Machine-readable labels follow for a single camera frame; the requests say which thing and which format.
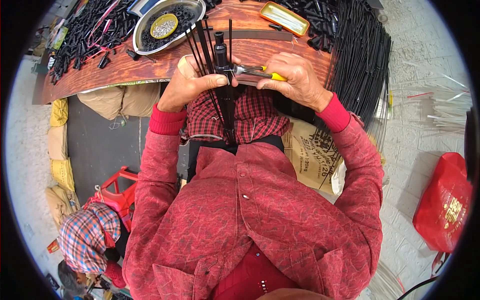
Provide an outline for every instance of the black mat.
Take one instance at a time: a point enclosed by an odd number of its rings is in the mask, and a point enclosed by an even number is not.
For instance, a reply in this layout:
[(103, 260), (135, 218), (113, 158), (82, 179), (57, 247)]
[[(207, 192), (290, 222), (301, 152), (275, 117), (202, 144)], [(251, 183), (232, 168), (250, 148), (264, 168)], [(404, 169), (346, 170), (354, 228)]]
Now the black mat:
[[(140, 171), (141, 152), (150, 118), (129, 117), (125, 126), (111, 130), (114, 121), (107, 120), (78, 100), (68, 98), (67, 121), (68, 154), (72, 163), (75, 191), (80, 204), (95, 193), (101, 185), (122, 166)], [(177, 169), (187, 178), (188, 145), (180, 147)], [(131, 185), (130, 180), (119, 179), (121, 191)]]

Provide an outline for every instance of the wooden table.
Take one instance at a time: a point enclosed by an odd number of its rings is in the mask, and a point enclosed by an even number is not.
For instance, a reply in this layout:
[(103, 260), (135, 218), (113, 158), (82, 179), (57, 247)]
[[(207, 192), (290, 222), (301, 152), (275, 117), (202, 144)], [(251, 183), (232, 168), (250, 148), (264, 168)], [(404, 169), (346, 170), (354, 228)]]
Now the wooden table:
[[(207, 12), (208, 25), (214, 30), (228, 30), (228, 19), (233, 20), (233, 29), (270, 29), (269, 21), (259, 15), (259, 10), (264, 3), (260, 2), (239, 2), (238, 0), (223, 0), (223, 2)], [(241, 59), (242, 63), (249, 65), (263, 65), (273, 55), (279, 52), (290, 52), (301, 55), (311, 60), (319, 79), (323, 82), (330, 63), (330, 54), (315, 51), (307, 45), (308, 36), (295, 39), (292, 42), (273, 41), (260, 39), (234, 39), (232, 40), (233, 55)], [(95, 89), (110, 84), (121, 84), (132, 81), (163, 79), (172, 77), (179, 59), (191, 54), (190, 46), (185, 41), (175, 48), (164, 50), (150, 55), (157, 62), (142, 57), (133, 61), (126, 54), (127, 49), (133, 49), (132, 38), (126, 42), (126, 47), (117, 48), (116, 55), (110, 55), (111, 63), (103, 70), (97, 68), (102, 55), (88, 61), (80, 71), (72, 69), (73, 61), (70, 64), (68, 73), (57, 82), (50, 83), (50, 76), (45, 78), (42, 93), (42, 104), (50, 103), (56, 99), (75, 95), (77, 93)], [(242, 75), (238, 77), (239, 82), (254, 84), (260, 78), (255, 76)]]

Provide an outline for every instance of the woman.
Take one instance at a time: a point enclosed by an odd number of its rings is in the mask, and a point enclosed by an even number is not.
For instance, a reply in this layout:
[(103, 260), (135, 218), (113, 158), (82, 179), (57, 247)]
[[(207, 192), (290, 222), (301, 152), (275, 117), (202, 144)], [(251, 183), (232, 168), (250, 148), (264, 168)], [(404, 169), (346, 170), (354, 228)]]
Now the woman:
[(123, 263), (135, 299), (248, 300), (280, 288), (347, 299), (375, 273), (382, 242), (380, 156), (361, 121), (323, 88), (308, 60), (280, 53), (266, 66), (288, 80), (262, 79), (258, 89), (275, 89), (312, 108), (331, 130), (347, 166), (342, 195), (333, 205), (297, 181), (276, 143), (284, 124), (248, 107), (261, 103), (271, 112), (271, 96), (249, 88), (235, 112), (237, 149), (201, 145), (190, 157), (195, 175), (177, 195), (183, 107), (197, 108), (189, 110), (189, 132), (222, 134), (211, 99), (199, 94), (227, 84), (223, 75), (199, 77), (195, 60), (182, 58), (154, 106), (142, 155)]
[(129, 235), (117, 213), (102, 203), (89, 202), (68, 215), (58, 237), (64, 258), (58, 274), (65, 288), (76, 296), (83, 295), (86, 273), (105, 274), (114, 286), (125, 287), (117, 261), (125, 256)]

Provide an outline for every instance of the metal strip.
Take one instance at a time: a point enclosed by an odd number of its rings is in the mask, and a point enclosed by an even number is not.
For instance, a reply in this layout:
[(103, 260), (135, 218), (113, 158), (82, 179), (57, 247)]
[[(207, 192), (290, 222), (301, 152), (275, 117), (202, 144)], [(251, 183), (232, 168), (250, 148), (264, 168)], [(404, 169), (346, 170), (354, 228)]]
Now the metal strip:
[[(214, 33), (216, 31), (210, 31), (210, 37), (215, 39)], [(292, 41), (293, 34), (291, 32), (276, 31), (276, 30), (232, 30), (232, 39), (269, 39), (275, 41)], [(228, 30), (223, 31), (224, 39), (229, 39), (230, 34)]]

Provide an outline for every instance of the plaid cloth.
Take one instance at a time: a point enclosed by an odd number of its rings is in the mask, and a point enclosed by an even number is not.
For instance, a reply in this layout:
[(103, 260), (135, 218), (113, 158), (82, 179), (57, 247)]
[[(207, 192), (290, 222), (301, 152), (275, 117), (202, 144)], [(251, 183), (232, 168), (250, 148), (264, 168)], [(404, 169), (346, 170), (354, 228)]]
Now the plaid cloth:
[(68, 215), (58, 237), (63, 258), (73, 271), (101, 274), (107, 268), (105, 232), (113, 241), (120, 237), (120, 219), (102, 203), (89, 203)]
[[(272, 103), (272, 91), (257, 90), (247, 86), (243, 91), (235, 89), (235, 139), (238, 144), (268, 135), (282, 136), (288, 130), (289, 120), (278, 116)], [(187, 138), (212, 141), (222, 139), (223, 126), (207, 92), (187, 106), (188, 119), (185, 130)]]

